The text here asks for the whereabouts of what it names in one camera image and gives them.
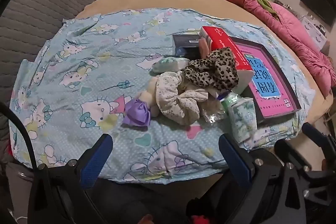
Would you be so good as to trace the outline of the small green tissue pack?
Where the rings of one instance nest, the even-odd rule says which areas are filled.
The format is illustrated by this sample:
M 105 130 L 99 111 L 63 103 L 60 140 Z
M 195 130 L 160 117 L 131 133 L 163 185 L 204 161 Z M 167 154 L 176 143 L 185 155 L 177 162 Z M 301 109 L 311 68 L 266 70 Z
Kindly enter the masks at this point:
M 151 70 L 156 74 L 164 72 L 178 72 L 187 67 L 189 59 L 184 57 L 165 57 L 154 63 Z

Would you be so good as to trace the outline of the leopard print scrunchie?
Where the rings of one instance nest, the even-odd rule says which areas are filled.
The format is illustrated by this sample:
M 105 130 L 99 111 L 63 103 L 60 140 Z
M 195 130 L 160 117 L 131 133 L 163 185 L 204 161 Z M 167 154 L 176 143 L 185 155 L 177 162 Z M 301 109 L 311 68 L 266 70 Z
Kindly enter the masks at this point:
M 235 58 L 229 47 L 214 50 L 205 59 L 190 61 L 183 73 L 185 79 L 200 88 L 225 91 L 239 83 Z

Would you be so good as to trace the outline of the white drawer cabinet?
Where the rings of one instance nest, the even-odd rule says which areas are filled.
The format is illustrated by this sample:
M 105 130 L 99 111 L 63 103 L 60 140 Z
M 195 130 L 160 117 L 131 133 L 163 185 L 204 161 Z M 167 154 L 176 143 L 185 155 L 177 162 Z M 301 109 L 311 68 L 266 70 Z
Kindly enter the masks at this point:
M 325 37 L 325 35 L 314 25 L 314 23 L 307 16 L 301 17 L 299 21 L 304 26 L 306 32 L 309 34 L 311 39 L 316 43 L 319 50 L 322 50 L 325 43 L 327 42 L 327 38 Z

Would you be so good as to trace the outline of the large green floral tissue pack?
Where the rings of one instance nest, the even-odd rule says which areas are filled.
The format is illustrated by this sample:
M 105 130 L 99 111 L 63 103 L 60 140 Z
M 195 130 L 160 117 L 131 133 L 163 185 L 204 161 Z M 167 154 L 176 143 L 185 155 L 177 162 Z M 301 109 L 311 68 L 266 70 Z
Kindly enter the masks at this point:
M 256 110 L 252 98 L 239 98 L 228 106 L 233 138 L 242 143 L 257 131 Z

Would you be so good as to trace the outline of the black wall television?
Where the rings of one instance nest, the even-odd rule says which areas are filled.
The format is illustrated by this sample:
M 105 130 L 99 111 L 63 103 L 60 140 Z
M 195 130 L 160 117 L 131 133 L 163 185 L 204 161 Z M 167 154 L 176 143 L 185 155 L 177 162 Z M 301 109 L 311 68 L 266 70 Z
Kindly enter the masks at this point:
M 300 0 L 308 9 L 318 15 L 324 23 L 332 26 L 335 21 L 335 9 L 327 0 Z

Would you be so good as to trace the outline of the purple satin bow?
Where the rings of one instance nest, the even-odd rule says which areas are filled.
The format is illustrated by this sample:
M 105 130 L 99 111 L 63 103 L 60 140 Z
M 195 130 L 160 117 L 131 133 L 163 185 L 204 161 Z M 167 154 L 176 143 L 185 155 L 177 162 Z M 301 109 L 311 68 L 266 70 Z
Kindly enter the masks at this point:
M 129 126 L 147 127 L 150 125 L 151 112 L 146 102 L 133 99 L 126 103 L 123 123 Z

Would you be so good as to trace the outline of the purple tray with pink book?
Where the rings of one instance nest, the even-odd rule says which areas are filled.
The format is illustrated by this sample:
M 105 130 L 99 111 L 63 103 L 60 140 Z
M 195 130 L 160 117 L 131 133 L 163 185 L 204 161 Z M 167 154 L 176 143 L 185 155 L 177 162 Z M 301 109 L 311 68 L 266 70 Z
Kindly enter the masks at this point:
M 267 49 L 248 40 L 232 40 L 254 71 L 242 95 L 253 98 L 257 123 L 274 123 L 275 119 L 283 117 L 288 119 L 301 110 L 291 84 Z

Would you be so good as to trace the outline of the round tan bed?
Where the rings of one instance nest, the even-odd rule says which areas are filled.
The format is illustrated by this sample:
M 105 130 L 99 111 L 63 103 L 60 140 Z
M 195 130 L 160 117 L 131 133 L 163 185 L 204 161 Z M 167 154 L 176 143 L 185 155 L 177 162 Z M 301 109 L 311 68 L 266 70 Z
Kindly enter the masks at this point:
M 109 14 L 129 9 L 139 10 L 171 7 L 176 9 L 192 9 L 201 14 L 247 22 L 265 28 L 280 42 L 280 44 L 287 50 L 288 54 L 296 60 L 299 68 L 306 77 L 310 88 L 315 90 L 315 97 L 306 121 L 315 123 L 330 110 L 333 104 L 333 95 L 329 94 L 326 98 L 322 95 L 315 80 L 296 54 L 261 20 L 248 11 L 245 11 L 241 7 L 226 0 L 96 0 L 85 6 L 84 10 L 80 12 L 76 18 L 87 18 L 96 14 Z

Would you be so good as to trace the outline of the grey quilted headboard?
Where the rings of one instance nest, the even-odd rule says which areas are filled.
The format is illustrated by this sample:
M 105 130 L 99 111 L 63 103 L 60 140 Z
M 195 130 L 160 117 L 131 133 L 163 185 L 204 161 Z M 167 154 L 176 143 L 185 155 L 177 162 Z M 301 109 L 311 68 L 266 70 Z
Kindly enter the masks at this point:
M 32 61 L 64 19 L 95 0 L 11 0 L 1 15 L 1 102 L 8 104 L 20 63 Z

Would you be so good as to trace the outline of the black cardboard box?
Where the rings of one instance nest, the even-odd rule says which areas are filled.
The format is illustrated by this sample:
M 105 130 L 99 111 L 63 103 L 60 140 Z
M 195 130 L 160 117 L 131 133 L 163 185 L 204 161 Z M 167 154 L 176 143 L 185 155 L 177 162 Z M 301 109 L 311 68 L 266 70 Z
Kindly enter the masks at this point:
M 173 35 L 173 55 L 189 60 L 201 58 L 199 51 L 199 35 L 179 34 Z

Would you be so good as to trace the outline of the pink coral cloth item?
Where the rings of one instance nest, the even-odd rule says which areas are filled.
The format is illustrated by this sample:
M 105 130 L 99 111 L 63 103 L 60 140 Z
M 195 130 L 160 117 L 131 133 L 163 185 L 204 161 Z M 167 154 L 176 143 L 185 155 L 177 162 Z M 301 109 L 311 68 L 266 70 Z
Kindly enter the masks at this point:
M 205 38 L 200 38 L 198 40 L 198 48 L 201 58 L 205 59 L 210 53 L 210 49 Z

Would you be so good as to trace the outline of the pink quilted comforter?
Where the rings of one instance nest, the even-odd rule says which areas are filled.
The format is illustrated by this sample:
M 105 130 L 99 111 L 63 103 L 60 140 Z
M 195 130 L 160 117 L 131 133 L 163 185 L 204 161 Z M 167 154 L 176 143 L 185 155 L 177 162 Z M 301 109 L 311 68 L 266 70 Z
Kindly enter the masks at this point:
M 301 60 L 313 76 L 322 95 L 327 97 L 335 87 L 335 71 L 329 58 L 320 52 L 301 22 L 287 9 L 270 2 L 277 12 L 274 18 L 256 0 L 226 0 L 250 12 L 271 29 Z

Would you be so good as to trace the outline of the red white tissue pack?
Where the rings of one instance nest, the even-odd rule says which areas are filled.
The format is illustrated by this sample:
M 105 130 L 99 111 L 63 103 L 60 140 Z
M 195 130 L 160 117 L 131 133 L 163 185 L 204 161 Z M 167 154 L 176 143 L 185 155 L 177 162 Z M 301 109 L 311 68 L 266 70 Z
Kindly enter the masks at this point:
M 209 57 L 214 57 L 224 72 L 219 73 L 219 83 L 226 87 L 218 90 L 231 90 L 237 94 L 247 88 L 254 75 L 253 69 L 236 43 L 220 27 L 203 26 L 201 38 L 205 39 Z

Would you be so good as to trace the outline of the white floral scrunchie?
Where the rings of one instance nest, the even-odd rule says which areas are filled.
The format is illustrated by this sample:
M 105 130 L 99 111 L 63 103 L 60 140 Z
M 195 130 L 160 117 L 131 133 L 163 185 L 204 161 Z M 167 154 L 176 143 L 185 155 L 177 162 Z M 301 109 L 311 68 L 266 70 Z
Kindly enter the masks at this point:
M 158 76 L 155 99 L 160 112 L 179 125 L 189 126 L 200 118 L 198 103 L 209 93 L 184 78 L 183 72 L 165 72 Z

